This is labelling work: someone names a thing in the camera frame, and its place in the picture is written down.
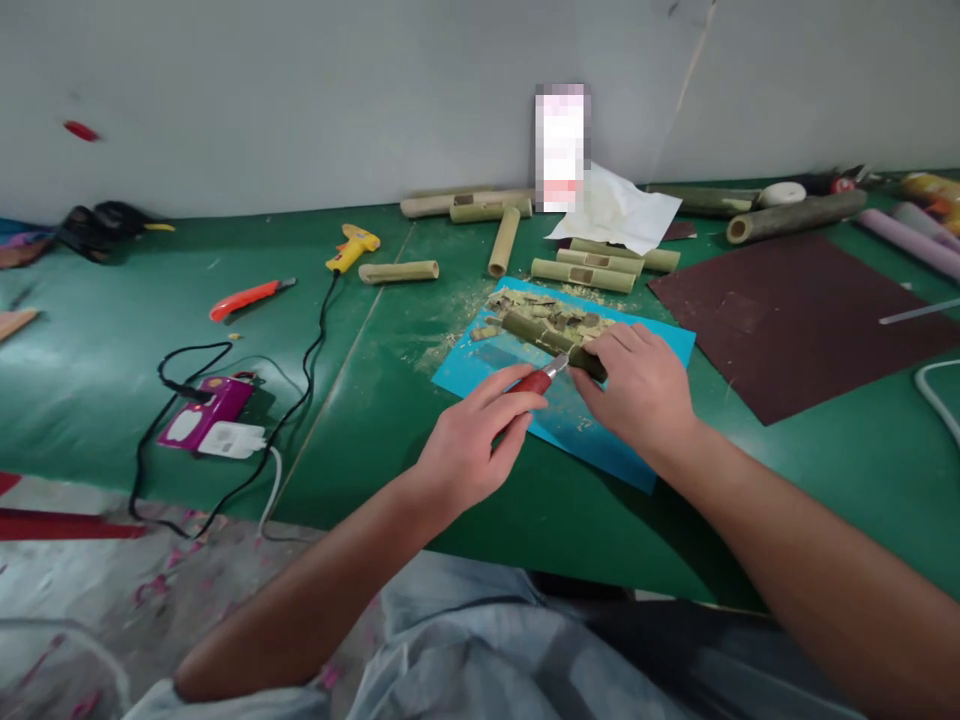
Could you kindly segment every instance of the white charger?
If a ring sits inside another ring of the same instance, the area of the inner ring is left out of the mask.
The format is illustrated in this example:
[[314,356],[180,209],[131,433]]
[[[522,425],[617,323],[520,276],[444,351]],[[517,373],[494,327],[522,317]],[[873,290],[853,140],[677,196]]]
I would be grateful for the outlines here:
[[213,424],[197,450],[207,455],[244,460],[266,447],[265,434],[266,430],[257,425],[220,420]]

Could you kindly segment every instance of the pink roll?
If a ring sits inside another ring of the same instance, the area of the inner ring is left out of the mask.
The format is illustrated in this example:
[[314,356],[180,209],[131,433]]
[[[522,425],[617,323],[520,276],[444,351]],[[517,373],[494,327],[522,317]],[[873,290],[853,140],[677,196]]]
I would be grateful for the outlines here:
[[952,232],[913,203],[900,203],[890,214],[908,228],[925,235],[938,245],[943,245],[948,250],[960,253],[960,240],[957,240]]
[[960,253],[947,250],[916,230],[897,222],[879,210],[864,210],[857,222],[873,230],[877,235],[905,250],[927,265],[960,282]]

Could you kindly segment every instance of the hand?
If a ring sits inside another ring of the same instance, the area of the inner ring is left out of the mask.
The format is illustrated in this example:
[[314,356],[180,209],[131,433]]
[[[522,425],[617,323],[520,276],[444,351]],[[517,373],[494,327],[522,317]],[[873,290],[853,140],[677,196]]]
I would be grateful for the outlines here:
[[[533,421],[530,411],[548,404],[536,393],[503,394],[531,372],[531,365],[504,368],[440,414],[411,470],[421,490],[452,503],[459,515],[503,485]],[[500,444],[492,449],[504,428]]]
[[583,349],[609,376],[604,391],[583,370],[570,370],[594,417],[648,462],[682,453],[700,421],[687,372],[666,341],[643,325],[617,323]]

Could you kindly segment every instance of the red knife handle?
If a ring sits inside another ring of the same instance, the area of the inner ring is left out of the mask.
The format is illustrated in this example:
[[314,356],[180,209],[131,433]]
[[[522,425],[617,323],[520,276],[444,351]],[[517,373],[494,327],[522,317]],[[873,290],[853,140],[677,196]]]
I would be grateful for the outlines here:
[[280,281],[273,280],[272,282],[258,285],[255,288],[250,288],[249,290],[244,290],[228,298],[224,298],[213,306],[213,310],[210,311],[210,319],[214,322],[220,322],[230,313],[246,307],[257,300],[263,300],[263,298],[273,295],[278,287],[280,287]]
[[543,395],[547,388],[553,384],[553,380],[543,370],[534,370],[523,378],[520,382],[507,390],[507,393],[514,392],[535,392],[537,395]]

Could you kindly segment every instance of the tissue paper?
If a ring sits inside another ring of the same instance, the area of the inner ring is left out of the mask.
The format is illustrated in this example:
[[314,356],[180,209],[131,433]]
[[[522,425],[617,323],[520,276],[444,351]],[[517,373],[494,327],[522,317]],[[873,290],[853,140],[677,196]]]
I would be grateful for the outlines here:
[[583,191],[582,208],[564,215],[547,240],[577,237],[616,243],[644,255],[660,244],[681,203],[638,190],[596,163],[584,173]]

